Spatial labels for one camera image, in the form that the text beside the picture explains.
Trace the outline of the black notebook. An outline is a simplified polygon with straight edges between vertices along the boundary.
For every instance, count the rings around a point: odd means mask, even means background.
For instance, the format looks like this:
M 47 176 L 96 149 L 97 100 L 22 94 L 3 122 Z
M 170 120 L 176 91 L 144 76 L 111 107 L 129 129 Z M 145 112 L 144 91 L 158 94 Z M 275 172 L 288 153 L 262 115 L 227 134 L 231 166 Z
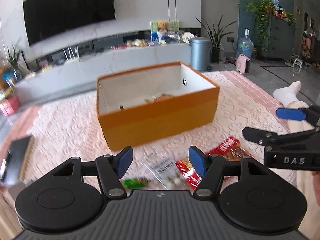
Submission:
M 1 163 L 1 185 L 11 186 L 22 180 L 34 140 L 30 135 L 11 142 Z

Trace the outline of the small left potted plant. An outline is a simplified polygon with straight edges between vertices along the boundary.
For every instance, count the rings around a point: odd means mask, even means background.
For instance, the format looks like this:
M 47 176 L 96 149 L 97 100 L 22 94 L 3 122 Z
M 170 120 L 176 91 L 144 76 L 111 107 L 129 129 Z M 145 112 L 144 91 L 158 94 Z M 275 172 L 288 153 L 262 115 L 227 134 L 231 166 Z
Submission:
M 16 49 L 14 46 L 12 46 L 11 49 L 8 47 L 7 51 L 8 51 L 8 62 L 14 70 L 15 79 L 16 81 L 20 81 L 22 80 L 22 77 L 23 77 L 21 67 L 19 64 L 20 55 L 22 51 L 19 49 Z

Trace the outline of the grey drawer cabinet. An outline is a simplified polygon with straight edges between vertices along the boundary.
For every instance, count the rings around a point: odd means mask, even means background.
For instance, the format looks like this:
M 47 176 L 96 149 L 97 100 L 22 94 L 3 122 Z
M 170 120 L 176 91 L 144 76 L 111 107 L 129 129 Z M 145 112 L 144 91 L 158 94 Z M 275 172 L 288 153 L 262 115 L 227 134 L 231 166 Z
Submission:
M 295 27 L 275 16 L 270 16 L 270 23 L 266 29 L 268 40 L 259 51 L 265 59 L 289 59 L 292 54 Z

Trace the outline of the red foil snack bag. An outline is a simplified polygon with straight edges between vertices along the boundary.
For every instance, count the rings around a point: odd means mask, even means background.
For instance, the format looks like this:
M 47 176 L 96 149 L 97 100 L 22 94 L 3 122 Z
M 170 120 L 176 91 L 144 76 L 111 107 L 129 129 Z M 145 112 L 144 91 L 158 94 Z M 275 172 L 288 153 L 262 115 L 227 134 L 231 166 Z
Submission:
M 195 168 L 191 164 L 189 158 L 175 161 L 175 164 L 180 171 L 185 181 L 189 184 L 190 188 L 194 191 L 201 182 L 201 177 L 197 174 Z

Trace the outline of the pink small heater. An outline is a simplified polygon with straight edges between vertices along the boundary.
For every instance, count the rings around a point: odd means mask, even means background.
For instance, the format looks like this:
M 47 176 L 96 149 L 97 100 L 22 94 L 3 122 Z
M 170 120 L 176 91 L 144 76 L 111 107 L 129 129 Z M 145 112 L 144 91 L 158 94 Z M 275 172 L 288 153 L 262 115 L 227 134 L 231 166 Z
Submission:
M 236 60 L 236 70 L 240 74 L 247 74 L 249 73 L 251 60 L 244 54 L 240 54 Z

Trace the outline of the clear bag white candies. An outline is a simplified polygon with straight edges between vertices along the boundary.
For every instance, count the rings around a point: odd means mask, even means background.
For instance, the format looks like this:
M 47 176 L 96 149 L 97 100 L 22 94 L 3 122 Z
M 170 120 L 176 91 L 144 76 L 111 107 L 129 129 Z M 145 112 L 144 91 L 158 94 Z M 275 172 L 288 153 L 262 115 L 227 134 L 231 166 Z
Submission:
M 153 164 L 144 164 L 144 175 L 152 190 L 181 190 L 185 187 L 185 179 L 173 157 L 163 158 Z

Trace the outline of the black wall television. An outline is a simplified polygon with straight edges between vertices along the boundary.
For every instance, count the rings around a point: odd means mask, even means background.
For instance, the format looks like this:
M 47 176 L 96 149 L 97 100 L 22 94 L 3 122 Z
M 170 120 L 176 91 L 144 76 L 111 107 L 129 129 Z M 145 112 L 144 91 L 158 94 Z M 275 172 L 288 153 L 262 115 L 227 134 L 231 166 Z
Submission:
M 89 24 L 114 20 L 114 0 L 25 0 L 25 29 L 30 46 Z

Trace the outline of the blue water jug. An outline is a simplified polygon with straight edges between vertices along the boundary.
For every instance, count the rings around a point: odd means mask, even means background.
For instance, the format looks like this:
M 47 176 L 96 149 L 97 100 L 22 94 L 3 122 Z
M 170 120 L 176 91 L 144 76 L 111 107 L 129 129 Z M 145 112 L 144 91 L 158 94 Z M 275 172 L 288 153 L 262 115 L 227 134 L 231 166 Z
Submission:
M 245 29 L 245 36 L 238 40 L 236 57 L 239 57 L 241 54 L 245 55 L 249 59 L 252 58 L 254 50 L 254 43 L 249 38 L 249 29 Z

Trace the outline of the white tv console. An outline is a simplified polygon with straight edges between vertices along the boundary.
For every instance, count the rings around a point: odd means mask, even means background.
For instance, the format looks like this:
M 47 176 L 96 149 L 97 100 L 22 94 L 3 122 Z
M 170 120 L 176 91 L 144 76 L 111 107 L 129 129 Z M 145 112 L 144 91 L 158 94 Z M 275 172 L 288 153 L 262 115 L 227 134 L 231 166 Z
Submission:
M 53 101 L 94 90 L 100 76 L 168 62 L 189 64 L 190 52 L 186 43 L 109 50 L 24 79 L 15 86 L 15 94 L 22 105 Z

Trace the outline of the potted green plant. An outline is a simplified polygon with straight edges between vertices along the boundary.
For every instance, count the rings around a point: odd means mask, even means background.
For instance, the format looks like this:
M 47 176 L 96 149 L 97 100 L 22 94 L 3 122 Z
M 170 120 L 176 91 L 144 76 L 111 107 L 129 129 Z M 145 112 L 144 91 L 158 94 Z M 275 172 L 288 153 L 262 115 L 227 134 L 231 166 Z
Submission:
M 236 21 L 233 21 L 227 25 L 222 25 L 223 15 L 221 15 L 219 22 L 217 26 L 215 26 L 214 22 L 212 22 L 212 27 L 208 24 L 208 22 L 202 18 L 202 20 L 199 20 L 196 18 L 197 22 L 201 25 L 201 27 L 204 28 L 206 31 L 206 34 L 203 34 L 204 37 L 210 39 L 211 43 L 211 63 L 219 63 L 220 62 L 220 43 L 221 40 L 227 36 L 232 34 L 232 31 L 226 32 L 226 28 L 235 24 Z

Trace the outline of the hanging ivy plant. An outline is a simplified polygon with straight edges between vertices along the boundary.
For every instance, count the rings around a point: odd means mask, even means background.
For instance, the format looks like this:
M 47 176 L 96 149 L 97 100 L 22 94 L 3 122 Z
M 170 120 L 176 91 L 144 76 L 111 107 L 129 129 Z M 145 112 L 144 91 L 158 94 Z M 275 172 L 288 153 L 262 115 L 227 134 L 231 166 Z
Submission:
M 272 0 L 255 0 L 246 3 L 247 11 L 254 15 L 254 37 L 257 41 L 260 52 L 267 51 L 269 44 L 268 27 L 275 7 Z

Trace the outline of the grey metal trash bin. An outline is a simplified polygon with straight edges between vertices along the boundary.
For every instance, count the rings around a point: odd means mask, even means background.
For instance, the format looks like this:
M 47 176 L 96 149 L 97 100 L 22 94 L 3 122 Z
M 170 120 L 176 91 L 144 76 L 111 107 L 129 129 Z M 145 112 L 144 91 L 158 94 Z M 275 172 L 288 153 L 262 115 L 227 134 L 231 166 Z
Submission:
M 189 40 L 191 46 L 191 67 L 204 72 L 210 65 L 211 41 L 205 37 L 194 37 Z

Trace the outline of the orange cardboard box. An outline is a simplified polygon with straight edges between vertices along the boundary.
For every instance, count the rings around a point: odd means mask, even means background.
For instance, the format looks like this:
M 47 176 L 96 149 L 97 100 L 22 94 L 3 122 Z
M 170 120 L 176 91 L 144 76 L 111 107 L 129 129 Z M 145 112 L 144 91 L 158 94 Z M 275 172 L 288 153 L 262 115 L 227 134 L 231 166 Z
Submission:
M 97 79 L 97 118 L 112 151 L 139 146 L 213 121 L 220 87 L 183 62 Z

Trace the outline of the teddy bear toy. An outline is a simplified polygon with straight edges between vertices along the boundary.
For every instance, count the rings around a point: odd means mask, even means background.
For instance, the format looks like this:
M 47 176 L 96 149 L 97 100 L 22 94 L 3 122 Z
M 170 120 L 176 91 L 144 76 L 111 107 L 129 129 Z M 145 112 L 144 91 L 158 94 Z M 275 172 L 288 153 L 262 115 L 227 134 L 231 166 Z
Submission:
M 157 37 L 160 44 L 167 44 L 168 40 L 168 23 L 166 21 L 157 22 Z

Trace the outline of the green snack packet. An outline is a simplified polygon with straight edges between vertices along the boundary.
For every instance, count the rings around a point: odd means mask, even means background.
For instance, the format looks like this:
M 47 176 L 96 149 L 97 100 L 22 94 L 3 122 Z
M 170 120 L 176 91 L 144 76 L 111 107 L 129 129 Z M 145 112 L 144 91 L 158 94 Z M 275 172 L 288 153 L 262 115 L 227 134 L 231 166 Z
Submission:
M 149 184 L 149 180 L 147 178 L 131 178 L 122 180 L 121 184 L 125 189 L 134 190 L 146 187 Z

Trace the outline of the red braised meat packet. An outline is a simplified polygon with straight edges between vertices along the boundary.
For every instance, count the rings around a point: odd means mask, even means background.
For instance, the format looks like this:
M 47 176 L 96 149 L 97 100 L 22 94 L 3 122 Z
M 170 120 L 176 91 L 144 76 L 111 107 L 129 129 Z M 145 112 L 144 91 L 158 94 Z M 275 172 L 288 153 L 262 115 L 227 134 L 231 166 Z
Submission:
M 228 137 L 216 148 L 208 151 L 206 155 L 220 155 L 228 161 L 240 161 L 245 156 L 251 157 L 251 154 L 242 148 L 240 141 L 235 137 Z

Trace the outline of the white socked foot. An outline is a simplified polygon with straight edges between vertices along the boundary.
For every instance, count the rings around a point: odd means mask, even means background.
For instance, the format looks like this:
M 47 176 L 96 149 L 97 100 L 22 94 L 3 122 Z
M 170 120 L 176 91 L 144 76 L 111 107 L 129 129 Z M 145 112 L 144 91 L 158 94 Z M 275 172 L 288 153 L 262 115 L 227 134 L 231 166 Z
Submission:
M 276 89 L 272 96 L 278 100 L 285 108 L 299 109 L 306 108 L 308 105 L 304 101 L 300 101 L 297 98 L 301 89 L 301 82 L 295 81 L 288 87 Z

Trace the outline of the pink lace tablecloth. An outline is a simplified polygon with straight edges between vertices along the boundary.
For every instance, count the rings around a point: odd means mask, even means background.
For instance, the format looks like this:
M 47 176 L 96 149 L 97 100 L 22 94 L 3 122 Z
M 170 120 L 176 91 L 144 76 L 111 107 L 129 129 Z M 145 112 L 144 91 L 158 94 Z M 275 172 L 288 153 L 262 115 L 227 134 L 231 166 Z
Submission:
M 133 163 L 128 177 L 141 176 L 147 164 L 167 157 L 185 158 L 195 145 L 208 150 L 230 135 L 242 139 L 245 126 L 285 133 L 287 128 L 264 105 L 238 86 L 232 73 L 210 73 L 220 86 L 214 120 L 204 126 L 175 133 L 172 121 L 157 121 L 155 126 L 124 134 L 124 144 L 133 147 Z M 91 160 L 109 154 L 94 103 L 97 95 L 89 93 L 60 103 L 50 103 L 39 110 L 29 133 L 36 142 L 27 162 L 26 176 L 39 178 L 72 155 Z M 197 203 L 187 191 L 159 198 L 136 192 L 123 206 L 111 205 L 112 213 L 103 215 L 91 226 L 67 239 L 256 239 L 225 222 L 207 203 Z

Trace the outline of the pink red storage box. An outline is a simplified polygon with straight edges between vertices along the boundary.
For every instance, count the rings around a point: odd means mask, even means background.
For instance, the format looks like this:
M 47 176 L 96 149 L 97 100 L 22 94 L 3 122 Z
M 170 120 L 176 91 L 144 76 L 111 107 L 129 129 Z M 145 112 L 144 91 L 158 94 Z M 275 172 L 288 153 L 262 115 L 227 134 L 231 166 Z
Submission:
M 13 115 L 20 107 L 20 102 L 17 96 L 10 96 L 3 100 L 0 108 L 5 117 Z

